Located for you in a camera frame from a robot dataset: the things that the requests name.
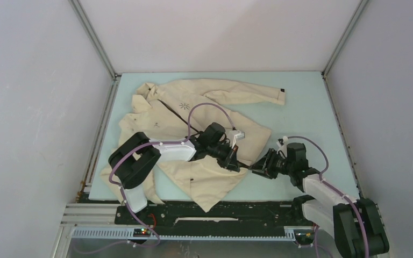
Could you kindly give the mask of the left controller board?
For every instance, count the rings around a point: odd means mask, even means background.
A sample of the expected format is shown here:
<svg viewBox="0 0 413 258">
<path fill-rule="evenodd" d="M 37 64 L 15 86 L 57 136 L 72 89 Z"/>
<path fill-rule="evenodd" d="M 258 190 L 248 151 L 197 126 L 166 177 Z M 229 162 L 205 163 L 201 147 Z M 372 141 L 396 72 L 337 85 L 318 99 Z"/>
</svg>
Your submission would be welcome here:
<svg viewBox="0 0 413 258">
<path fill-rule="evenodd" d="M 151 237 L 152 232 L 147 228 L 135 228 L 133 230 L 132 236 L 134 238 L 143 238 L 143 237 Z"/>
</svg>

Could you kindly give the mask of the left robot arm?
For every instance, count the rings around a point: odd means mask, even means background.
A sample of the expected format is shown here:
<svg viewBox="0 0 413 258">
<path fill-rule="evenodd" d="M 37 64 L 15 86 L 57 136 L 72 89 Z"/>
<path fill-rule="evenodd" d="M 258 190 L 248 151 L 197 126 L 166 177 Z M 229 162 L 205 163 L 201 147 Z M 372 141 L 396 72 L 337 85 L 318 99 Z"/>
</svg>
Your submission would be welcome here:
<svg viewBox="0 0 413 258">
<path fill-rule="evenodd" d="M 144 132 L 137 132 L 110 155 L 111 174 L 116 175 L 118 180 L 109 181 L 118 185 L 129 208 L 127 216 L 134 223 L 142 224 L 148 218 L 143 182 L 158 163 L 193 162 L 211 157 L 216 161 L 216 167 L 239 172 L 241 165 L 237 159 L 237 142 L 244 138 L 243 131 L 233 128 L 227 132 L 218 123 L 173 141 L 157 141 Z"/>
</svg>

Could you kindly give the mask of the light blue table mat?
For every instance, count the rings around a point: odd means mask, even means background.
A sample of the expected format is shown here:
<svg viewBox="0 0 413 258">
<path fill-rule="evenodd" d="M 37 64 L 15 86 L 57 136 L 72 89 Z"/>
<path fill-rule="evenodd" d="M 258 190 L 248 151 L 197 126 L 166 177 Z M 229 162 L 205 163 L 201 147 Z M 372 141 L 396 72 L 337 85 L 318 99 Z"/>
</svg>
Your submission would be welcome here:
<svg viewBox="0 0 413 258">
<path fill-rule="evenodd" d="M 307 148 L 309 164 L 323 171 L 329 183 L 349 196 L 358 197 L 346 148 L 324 85 L 318 71 L 282 72 L 203 72 L 203 73 L 126 73 L 117 87 L 113 107 L 109 113 L 103 143 L 96 163 L 94 179 L 89 192 L 91 200 L 115 200 L 116 196 L 100 178 L 108 157 L 118 145 L 119 121 L 132 111 L 131 100 L 136 90 L 146 82 L 164 84 L 173 80 L 215 78 L 241 81 L 284 89 L 286 103 L 230 105 L 256 123 L 272 130 L 266 148 L 275 147 L 277 139 L 291 136 L 295 142 L 303 142 Z"/>
</svg>

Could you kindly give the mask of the controller board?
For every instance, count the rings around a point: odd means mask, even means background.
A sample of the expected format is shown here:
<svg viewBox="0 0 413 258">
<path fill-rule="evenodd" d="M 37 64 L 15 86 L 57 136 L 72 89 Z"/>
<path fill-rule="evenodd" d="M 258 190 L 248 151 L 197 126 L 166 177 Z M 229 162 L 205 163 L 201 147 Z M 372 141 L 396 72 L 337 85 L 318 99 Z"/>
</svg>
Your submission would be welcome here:
<svg viewBox="0 0 413 258">
<path fill-rule="evenodd" d="M 314 242 L 315 233 L 314 232 L 295 232 L 294 243 L 301 246 L 311 245 Z"/>
<path fill-rule="evenodd" d="M 143 238 L 143 237 L 151 237 L 152 232 L 147 228 L 135 228 L 133 230 L 132 236 L 134 238 Z"/>
</svg>

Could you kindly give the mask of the aluminium frame rail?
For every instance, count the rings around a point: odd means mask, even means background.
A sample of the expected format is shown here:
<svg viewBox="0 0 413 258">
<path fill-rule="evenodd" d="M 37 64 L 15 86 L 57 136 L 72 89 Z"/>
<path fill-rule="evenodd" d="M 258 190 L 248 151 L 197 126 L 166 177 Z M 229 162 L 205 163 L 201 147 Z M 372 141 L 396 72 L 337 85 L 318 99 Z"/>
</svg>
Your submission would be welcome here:
<svg viewBox="0 0 413 258">
<path fill-rule="evenodd" d="M 191 201 L 150 204 L 132 217 L 118 202 L 77 202 L 66 206 L 53 257 L 66 257 L 74 238 L 111 239 L 114 244 L 150 247 L 162 240 L 314 242 L 311 230 L 331 235 L 342 257 L 386 253 L 389 243 L 376 205 L 322 208 L 308 196 L 292 202 L 220 202 L 209 212 Z"/>
</svg>

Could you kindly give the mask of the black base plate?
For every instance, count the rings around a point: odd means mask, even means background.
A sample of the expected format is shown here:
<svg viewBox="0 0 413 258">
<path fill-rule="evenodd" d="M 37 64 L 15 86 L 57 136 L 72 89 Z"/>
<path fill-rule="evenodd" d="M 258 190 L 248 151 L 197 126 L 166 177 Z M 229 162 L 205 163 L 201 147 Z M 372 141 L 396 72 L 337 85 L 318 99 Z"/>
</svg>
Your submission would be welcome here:
<svg viewBox="0 0 413 258">
<path fill-rule="evenodd" d="M 220 201 L 208 212 L 192 201 L 167 201 L 149 203 L 135 217 L 124 205 L 117 207 L 116 225 L 137 226 L 140 220 L 161 237 L 287 237 L 290 228 L 314 226 L 286 201 Z"/>
</svg>

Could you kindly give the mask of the beige zip jacket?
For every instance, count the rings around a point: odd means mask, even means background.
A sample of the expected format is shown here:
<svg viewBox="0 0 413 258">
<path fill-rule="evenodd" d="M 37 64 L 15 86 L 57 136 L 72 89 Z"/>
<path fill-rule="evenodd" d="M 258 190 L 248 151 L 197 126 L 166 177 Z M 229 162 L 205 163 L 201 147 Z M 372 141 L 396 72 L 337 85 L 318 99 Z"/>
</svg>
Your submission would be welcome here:
<svg viewBox="0 0 413 258">
<path fill-rule="evenodd" d="M 270 138 L 271 130 L 229 105 L 268 102 L 285 104 L 283 89 L 219 79 L 175 80 L 166 84 L 144 83 L 132 96 L 132 112 L 119 121 L 119 145 L 137 132 L 155 140 L 181 140 L 189 133 L 217 122 L 226 130 L 243 131 L 238 159 L 246 165 L 256 161 Z M 204 211 L 209 211 L 245 177 L 221 168 L 211 157 L 199 161 L 168 161 L 159 165 L 168 178 Z"/>
</svg>

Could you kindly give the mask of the right controller board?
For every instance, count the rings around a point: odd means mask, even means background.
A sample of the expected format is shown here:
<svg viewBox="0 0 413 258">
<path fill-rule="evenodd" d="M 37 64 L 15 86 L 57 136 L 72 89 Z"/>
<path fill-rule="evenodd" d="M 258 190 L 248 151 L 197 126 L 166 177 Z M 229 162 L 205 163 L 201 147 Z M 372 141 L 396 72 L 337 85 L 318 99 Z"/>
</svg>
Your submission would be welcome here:
<svg viewBox="0 0 413 258">
<path fill-rule="evenodd" d="M 311 245 L 314 242 L 315 233 L 314 232 L 295 232 L 294 243 L 301 246 Z"/>
</svg>

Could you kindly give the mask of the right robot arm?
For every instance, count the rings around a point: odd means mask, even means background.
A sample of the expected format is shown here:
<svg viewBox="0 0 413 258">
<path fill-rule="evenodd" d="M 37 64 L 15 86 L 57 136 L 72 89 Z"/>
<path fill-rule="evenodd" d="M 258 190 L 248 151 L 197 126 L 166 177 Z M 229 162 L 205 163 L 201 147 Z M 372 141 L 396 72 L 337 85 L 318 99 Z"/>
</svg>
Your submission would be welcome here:
<svg viewBox="0 0 413 258">
<path fill-rule="evenodd" d="M 354 198 L 329 183 L 311 166 L 303 143 L 279 143 L 250 166 L 252 173 L 268 179 L 287 175 L 304 195 L 293 200 L 292 220 L 313 222 L 327 232 L 342 257 L 371 257 L 389 252 L 390 244 L 376 204 Z"/>
</svg>

